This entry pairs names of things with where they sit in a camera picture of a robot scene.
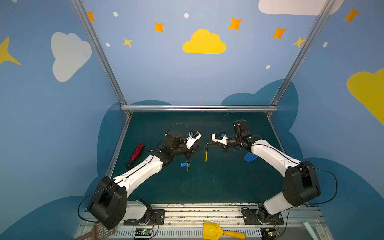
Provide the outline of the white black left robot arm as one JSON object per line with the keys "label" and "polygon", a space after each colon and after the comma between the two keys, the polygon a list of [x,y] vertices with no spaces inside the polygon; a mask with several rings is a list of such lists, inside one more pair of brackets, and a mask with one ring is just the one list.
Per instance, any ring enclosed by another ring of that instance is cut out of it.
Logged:
{"label": "white black left robot arm", "polygon": [[168,133],[163,144],[143,162],[113,179],[101,179],[88,205],[88,212],[108,230],[121,221],[147,224],[151,220],[151,205],[143,200],[129,201],[128,197],[148,178],[171,164],[175,157],[184,155],[190,159],[201,149],[196,143],[201,136],[195,130],[187,138],[177,131]]}

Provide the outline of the blue tag silver key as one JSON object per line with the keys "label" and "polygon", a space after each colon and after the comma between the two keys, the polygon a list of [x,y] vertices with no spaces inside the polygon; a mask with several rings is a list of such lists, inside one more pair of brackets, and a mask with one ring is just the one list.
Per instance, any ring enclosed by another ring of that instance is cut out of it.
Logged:
{"label": "blue tag silver key", "polygon": [[187,171],[189,171],[190,163],[189,162],[181,163],[180,167],[181,168],[186,168]]}

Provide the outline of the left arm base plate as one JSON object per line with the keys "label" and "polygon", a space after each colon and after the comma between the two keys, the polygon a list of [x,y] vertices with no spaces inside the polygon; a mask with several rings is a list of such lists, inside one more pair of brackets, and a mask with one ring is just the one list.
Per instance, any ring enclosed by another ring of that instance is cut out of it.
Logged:
{"label": "left arm base plate", "polygon": [[143,219],[135,220],[124,220],[124,226],[149,226],[153,225],[154,222],[157,223],[157,225],[164,225],[165,220],[165,210],[151,210],[151,214],[148,218],[145,219],[145,216]]}

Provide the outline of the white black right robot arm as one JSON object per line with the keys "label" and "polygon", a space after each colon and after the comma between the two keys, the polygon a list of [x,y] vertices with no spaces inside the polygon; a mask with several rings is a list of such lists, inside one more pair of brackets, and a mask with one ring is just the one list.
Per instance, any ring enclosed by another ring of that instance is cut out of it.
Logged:
{"label": "white black right robot arm", "polygon": [[316,169],[311,162],[291,158],[259,135],[252,135],[246,120],[234,121],[233,126],[233,136],[225,132],[214,133],[210,144],[222,148],[224,152],[229,147],[246,149],[275,168],[284,178],[281,192],[259,204],[258,218],[262,222],[321,195]]}

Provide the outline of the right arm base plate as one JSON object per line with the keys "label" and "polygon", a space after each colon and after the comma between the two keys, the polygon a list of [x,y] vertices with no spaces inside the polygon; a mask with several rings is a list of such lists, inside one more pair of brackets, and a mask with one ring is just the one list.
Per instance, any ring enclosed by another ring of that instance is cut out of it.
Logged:
{"label": "right arm base plate", "polygon": [[275,225],[284,224],[283,216],[281,213],[270,215],[265,210],[249,209],[247,207],[240,209],[245,225]]}

